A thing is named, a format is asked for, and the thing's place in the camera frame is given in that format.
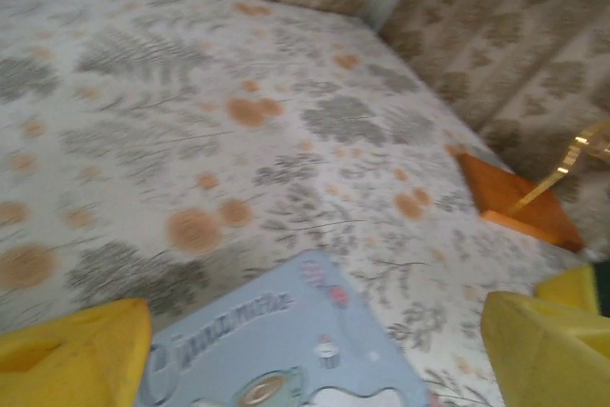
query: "gold strap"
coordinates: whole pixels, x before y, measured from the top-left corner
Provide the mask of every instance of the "gold strap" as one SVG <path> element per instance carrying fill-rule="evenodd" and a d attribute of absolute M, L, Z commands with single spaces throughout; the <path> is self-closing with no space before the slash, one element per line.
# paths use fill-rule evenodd
<path fill-rule="evenodd" d="M 569 174 L 583 151 L 602 159 L 610 158 L 610 140 L 606 135 L 604 135 L 604 131 L 608 129 L 610 129 L 610 118 L 604 119 L 603 121 L 586 128 L 584 131 L 574 137 L 574 140 L 570 142 L 568 151 L 563 157 L 561 164 L 559 164 L 559 166 L 553 172 L 551 172 L 549 176 L 544 178 L 536 186 L 536 188 L 513 205 L 513 207 L 511 207 L 507 213 L 509 215 L 515 214 Z"/>

